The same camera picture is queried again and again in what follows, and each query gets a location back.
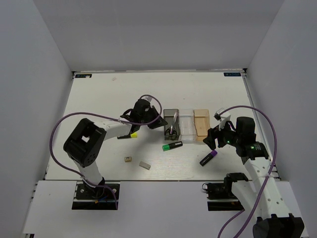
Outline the purple highlighter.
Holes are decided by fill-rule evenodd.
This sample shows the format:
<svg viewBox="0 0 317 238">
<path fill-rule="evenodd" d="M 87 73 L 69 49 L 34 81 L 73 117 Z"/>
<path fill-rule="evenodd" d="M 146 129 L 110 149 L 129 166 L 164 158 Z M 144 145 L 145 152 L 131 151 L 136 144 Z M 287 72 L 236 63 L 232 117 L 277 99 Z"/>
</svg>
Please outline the purple highlighter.
<svg viewBox="0 0 317 238">
<path fill-rule="evenodd" d="M 210 160 L 212 160 L 217 155 L 217 151 L 212 150 L 210 153 L 208 153 L 201 161 L 200 165 L 203 167 L 205 166 Z"/>
</svg>

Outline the black handled scissors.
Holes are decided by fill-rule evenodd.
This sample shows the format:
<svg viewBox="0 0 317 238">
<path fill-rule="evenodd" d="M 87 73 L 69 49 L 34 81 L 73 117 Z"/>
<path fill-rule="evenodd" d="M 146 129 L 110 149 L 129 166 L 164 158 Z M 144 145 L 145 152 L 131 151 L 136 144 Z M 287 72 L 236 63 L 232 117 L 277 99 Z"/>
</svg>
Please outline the black handled scissors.
<svg viewBox="0 0 317 238">
<path fill-rule="evenodd" d="M 178 116 L 178 110 L 176 110 L 174 113 L 171 126 L 165 131 L 166 136 L 175 137 L 177 135 L 177 128 L 176 128 L 177 116 Z"/>
</svg>

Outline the yellow highlighter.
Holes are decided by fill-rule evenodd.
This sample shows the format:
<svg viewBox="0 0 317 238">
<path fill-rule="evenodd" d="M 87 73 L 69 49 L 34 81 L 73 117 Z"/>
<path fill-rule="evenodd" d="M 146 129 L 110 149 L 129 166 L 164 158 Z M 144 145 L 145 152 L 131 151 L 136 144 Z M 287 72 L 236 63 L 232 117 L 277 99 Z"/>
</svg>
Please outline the yellow highlighter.
<svg viewBox="0 0 317 238">
<path fill-rule="evenodd" d="M 129 134 L 129 135 L 124 135 L 124 136 L 119 136 L 117 139 L 129 139 L 129 138 L 137 138 L 138 134 L 136 132 Z"/>
</svg>

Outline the green highlighter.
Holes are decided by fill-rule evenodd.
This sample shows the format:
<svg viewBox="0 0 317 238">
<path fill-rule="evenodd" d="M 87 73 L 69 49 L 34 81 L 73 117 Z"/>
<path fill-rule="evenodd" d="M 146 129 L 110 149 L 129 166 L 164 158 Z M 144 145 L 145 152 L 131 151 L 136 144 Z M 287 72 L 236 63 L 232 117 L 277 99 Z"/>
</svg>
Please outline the green highlighter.
<svg viewBox="0 0 317 238">
<path fill-rule="evenodd" d="M 183 146 L 183 142 L 182 141 L 177 141 L 177 142 L 172 142 L 172 143 L 168 143 L 166 145 L 162 146 L 162 150 L 163 151 L 169 151 L 171 149 L 175 149 L 175 148 L 179 148 Z"/>
</svg>

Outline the grey eraser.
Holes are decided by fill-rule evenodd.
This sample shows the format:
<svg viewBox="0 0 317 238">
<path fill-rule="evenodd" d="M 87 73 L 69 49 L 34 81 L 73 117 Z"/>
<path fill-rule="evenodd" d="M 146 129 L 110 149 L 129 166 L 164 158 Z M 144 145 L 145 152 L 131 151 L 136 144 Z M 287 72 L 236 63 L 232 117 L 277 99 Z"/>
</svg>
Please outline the grey eraser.
<svg viewBox="0 0 317 238">
<path fill-rule="evenodd" d="M 144 169 L 146 169 L 146 170 L 149 170 L 149 169 L 151 168 L 151 165 L 150 165 L 150 164 L 145 163 L 145 162 L 143 162 L 143 161 L 141 161 L 141 162 L 139 163 L 139 166 L 142 167 L 142 168 L 144 168 Z"/>
</svg>

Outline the cream eraser with barcode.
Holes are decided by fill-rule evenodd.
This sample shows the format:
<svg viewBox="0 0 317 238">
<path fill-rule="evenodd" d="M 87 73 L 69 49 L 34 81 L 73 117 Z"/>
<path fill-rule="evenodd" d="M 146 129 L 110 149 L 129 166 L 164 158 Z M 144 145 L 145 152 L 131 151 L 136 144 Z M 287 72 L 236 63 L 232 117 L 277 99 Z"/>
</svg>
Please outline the cream eraser with barcode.
<svg viewBox="0 0 317 238">
<path fill-rule="evenodd" d="M 130 162 L 132 162 L 132 157 L 130 157 L 130 156 L 124 157 L 124 161 L 125 161 L 126 163 L 130 163 Z"/>
</svg>

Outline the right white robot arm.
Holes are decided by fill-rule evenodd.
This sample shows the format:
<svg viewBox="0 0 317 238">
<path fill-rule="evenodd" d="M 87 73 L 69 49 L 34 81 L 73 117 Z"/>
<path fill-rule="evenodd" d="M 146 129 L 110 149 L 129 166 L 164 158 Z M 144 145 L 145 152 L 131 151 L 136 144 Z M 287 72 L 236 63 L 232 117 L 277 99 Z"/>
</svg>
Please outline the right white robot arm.
<svg viewBox="0 0 317 238">
<path fill-rule="evenodd" d="M 299 238 L 304 231 L 302 218 L 295 217 L 285 204 L 269 169 L 271 162 L 265 146 L 256 140 L 255 122 L 238 117 L 236 127 L 223 120 L 208 130 L 203 140 L 211 149 L 225 145 L 235 147 L 236 154 L 249 173 L 230 173 L 224 178 L 224 193 L 236 197 L 253 221 L 255 238 Z"/>
</svg>

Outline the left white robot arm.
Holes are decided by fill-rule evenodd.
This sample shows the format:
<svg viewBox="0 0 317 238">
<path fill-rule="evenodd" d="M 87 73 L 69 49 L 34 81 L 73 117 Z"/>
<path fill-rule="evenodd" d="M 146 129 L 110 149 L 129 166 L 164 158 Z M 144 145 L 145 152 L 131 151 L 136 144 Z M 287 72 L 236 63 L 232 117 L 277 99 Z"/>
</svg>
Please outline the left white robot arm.
<svg viewBox="0 0 317 238">
<path fill-rule="evenodd" d="M 149 129 L 167 125 L 161 112 L 151 104 L 152 99 L 150 95 L 141 96 L 133 108 L 127 109 L 113 123 L 94 123 L 83 118 L 64 143 L 64 151 L 78 167 L 87 191 L 94 198 L 101 197 L 105 191 L 105 179 L 96 163 L 103 142 L 131 135 L 143 125 Z"/>
</svg>

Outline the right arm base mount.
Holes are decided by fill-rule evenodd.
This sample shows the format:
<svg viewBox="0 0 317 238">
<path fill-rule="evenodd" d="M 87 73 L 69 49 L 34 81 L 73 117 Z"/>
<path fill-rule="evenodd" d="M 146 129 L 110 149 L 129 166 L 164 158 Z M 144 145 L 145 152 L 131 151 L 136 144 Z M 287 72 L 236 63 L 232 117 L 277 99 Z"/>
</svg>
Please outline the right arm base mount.
<svg viewBox="0 0 317 238">
<path fill-rule="evenodd" d="M 203 192 L 207 195 L 208 211 L 242 211 L 240 201 L 225 190 L 223 183 L 205 182 Z"/>
</svg>

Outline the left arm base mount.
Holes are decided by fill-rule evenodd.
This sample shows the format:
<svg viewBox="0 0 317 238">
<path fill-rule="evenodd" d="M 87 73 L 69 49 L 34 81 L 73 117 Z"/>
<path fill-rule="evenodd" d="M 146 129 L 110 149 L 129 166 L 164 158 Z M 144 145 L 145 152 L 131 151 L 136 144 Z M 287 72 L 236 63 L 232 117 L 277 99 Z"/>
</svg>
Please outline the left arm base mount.
<svg viewBox="0 0 317 238">
<path fill-rule="evenodd" d="M 85 183 L 78 183 L 74 192 L 72 210 L 117 210 L 119 203 L 119 183 L 106 184 L 103 187 L 92 188 Z"/>
</svg>

